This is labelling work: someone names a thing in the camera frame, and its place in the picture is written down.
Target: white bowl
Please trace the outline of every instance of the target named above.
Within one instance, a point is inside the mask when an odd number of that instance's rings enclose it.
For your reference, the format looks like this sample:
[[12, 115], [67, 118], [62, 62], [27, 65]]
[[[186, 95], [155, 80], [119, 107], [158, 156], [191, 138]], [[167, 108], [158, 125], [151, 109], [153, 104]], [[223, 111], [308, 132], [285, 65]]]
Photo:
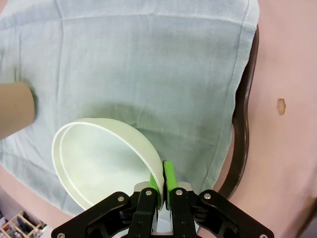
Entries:
[[54, 137], [52, 156], [59, 180], [85, 210], [117, 191], [131, 196], [150, 173], [163, 201], [157, 151], [142, 133], [121, 121], [87, 118], [63, 126]]

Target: cardboard tube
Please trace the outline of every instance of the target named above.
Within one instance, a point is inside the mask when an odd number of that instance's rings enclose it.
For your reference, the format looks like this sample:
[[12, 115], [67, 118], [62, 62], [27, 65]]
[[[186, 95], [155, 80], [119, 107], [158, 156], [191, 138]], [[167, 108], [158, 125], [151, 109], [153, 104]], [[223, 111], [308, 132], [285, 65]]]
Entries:
[[0, 140], [34, 120], [34, 100], [25, 83], [0, 84]]

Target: light green cloth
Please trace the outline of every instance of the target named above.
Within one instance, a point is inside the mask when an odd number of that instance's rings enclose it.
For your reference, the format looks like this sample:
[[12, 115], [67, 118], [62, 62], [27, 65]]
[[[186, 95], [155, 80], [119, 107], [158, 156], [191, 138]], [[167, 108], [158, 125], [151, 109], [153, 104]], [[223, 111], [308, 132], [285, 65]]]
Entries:
[[0, 142], [1, 164], [78, 214], [53, 168], [53, 136], [79, 118], [112, 118], [173, 161], [178, 181], [212, 188], [258, 17], [256, 0], [11, 0], [0, 16], [0, 83], [27, 82], [37, 117]]

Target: brown stain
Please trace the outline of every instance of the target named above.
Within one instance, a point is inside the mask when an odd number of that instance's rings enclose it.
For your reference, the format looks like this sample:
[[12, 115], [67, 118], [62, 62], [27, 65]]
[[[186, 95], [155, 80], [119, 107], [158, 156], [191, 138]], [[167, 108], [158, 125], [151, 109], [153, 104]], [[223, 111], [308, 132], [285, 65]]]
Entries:
[[284, 115], [286, 109], [286, 104], [284, 98], [279, 98], [277, 100], [277, 111], [279, 115]]

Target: chair backrest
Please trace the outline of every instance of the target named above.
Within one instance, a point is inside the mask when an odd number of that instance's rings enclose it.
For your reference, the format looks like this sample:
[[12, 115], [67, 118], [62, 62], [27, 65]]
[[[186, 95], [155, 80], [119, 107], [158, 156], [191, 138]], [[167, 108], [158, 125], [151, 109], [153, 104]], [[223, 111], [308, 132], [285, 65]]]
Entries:
[[252, 42], [249, 61], [243, 71], [241, 82], [236, 92], [236, 106], [232, 116], [232, 124], [234, 127], [233, 156], [227, 177], [218, 191], [218, 193], [227, 199], [230, 198], [237, 189], [248, 158], [248, 102], [257, 63], [259, 38], [259, 28], [257, 28]]

